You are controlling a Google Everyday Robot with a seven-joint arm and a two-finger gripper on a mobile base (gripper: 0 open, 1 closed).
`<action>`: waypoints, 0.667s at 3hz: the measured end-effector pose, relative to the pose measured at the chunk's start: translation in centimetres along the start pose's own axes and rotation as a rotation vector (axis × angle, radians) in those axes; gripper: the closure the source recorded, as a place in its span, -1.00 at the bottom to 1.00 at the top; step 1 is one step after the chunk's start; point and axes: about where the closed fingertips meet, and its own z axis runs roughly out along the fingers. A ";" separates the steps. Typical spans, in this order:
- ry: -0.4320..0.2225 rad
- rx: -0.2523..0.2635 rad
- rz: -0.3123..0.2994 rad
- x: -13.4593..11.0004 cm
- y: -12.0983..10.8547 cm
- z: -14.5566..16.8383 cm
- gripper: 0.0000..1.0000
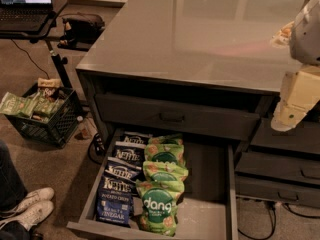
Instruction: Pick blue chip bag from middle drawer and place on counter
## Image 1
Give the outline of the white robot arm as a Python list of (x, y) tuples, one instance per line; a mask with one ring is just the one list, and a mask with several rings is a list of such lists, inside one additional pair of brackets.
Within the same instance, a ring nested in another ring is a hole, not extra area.
[(280, 31), (274, 40), (286, 40), (291, 57), (302, 66), (296, 73), (286, 72), (282, 80), (271, 121), (281, 132), (295, 128), (320, 101), (320, 0), (309, 0), (290, 27), (290, 38)]

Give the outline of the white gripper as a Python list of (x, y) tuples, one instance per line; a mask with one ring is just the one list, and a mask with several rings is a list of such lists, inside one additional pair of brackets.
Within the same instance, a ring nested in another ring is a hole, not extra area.
[(294, 129), (320, 100), (320, 68), (308, 65), (296, 73), (286, 73), (280, 97), (271, 128), (286, 132)]

